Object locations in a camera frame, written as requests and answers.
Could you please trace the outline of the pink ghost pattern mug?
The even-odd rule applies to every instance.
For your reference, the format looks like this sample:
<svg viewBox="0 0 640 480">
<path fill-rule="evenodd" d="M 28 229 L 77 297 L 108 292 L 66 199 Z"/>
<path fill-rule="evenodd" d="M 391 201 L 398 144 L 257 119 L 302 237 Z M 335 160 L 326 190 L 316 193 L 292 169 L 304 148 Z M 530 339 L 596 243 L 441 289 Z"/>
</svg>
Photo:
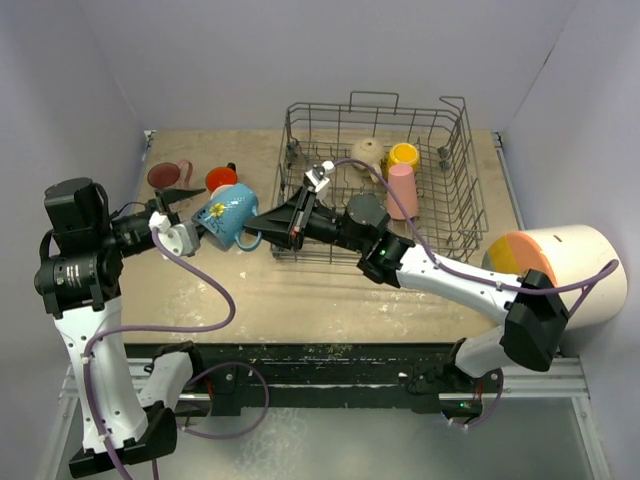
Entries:
<svg viewBox="0 0 640 480">
<path fill-rule="evenodd" d="M 177 163 L 164 162 L 152 167 L 146 177 L 147 183 L 155 189 L 190 189 L 194 167 L 190 160 Z"/>
</svg>

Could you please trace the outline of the blue flower mug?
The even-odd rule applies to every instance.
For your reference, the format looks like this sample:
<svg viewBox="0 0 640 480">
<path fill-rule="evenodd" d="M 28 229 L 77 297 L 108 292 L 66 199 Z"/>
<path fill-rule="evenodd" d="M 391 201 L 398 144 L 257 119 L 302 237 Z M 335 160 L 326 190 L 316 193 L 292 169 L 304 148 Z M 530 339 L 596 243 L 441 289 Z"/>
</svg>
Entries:
<svg viewBox="0 0 640 480">
<path fill-rule="evenodd" d="M 237 183 L 200 207 L 192 216 L 192 221 L 213 237 L 219 249 L 229 250 L 236 245 L 241 251 L 251 252 L 258 248 L 262 238 L 258 235 L 253 242 L 244 243 L 244 222 L 257 216 L 258 208 L 259 199 L 255 192 Z"/>
</svg>

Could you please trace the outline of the orange mug black handle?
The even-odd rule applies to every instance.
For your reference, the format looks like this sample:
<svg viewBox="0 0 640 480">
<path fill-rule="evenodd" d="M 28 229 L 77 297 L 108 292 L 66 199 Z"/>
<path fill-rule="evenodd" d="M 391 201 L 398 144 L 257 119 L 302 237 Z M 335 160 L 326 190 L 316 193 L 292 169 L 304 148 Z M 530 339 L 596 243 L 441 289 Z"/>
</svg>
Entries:
<svg viewBox="0 0 640 480">
<path fill-rule="evenodd" d="M 236 165 L 229 162 L 226 166 L 219 166 L 210 170 L 205 177 L 205 186 L 210 193 L 225 185 L 234 185 L 238 182 Z"/>
</svg>

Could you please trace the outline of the pale yellow faceted mug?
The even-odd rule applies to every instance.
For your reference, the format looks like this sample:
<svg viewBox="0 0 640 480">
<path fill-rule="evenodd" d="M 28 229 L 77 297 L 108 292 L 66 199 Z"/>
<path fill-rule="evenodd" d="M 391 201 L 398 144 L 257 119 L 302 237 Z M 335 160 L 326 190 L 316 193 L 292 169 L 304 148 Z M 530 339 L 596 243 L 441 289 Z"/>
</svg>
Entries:
<svg viewBox="0 0 640 480">
<path fill-rule="evenodd" d="M 217 195 L 220 195 L 222 193 L 224 193 L 225 191 L 227 191 L 228 189 L 232 188 L 233 185 L 232 184 L 224 184 L 224 185 L 220 185 L 218 188 L 216 188 L 210 195 L 210 199 L 214 199 Z"/>
</svg>

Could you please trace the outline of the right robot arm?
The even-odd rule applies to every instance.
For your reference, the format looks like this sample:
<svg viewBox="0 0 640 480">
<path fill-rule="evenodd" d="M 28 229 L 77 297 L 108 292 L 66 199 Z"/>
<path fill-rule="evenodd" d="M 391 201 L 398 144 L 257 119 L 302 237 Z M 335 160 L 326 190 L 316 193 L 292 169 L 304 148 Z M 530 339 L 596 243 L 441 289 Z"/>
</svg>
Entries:
<svg viewBox="0 0 640 480">
<path fill-rule="evenodd" d="M 300 188 L 244 227 L 281 249 L 297 251 L 311 239 L 357 252 L 358 268 L 374 283 L 432 293 L 495 321 L 496 328 L 454 345 L 444 376 L 456 391 L 467 391 L 481 376 L 509 365 L 549 370 L 569 312 L 545 273 L 505 274 L 429 255 L 390 230 L 389 221 L 371 194 L 353 196 L 338 214 Z"/>
</svg>

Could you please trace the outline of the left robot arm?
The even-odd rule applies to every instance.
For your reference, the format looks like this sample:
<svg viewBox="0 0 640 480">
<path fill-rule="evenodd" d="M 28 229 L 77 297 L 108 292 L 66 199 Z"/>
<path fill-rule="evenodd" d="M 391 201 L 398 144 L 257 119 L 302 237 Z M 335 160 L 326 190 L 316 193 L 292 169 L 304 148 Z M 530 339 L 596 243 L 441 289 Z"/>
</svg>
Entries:
<svg viewBox="0 0 640 480">
<path fill-rule="evenodd" d="M 135 390 L 117 331 L 124 259 L 153 248 L 152 217 L 165 248 L 177 256 L 194 255 L 200 246 L 197 229 L 181 222 L 171 206 L 196 194 L 156 190 L 142 211 L 121 216 L 110 210 L 104 188 L 86 177 L 45 191 L 52 228 L 39 247 L 34 286 L 54 318 L 77 382 L 84 424 L 82 446 L 69 462 L 75 479 L 109 471 L 115 460 L 134 465 L 173 453 L 178 398 L 205 382 L 201 354 L 187 341 L 160 348 L 147 383 Z"/>
</svg>

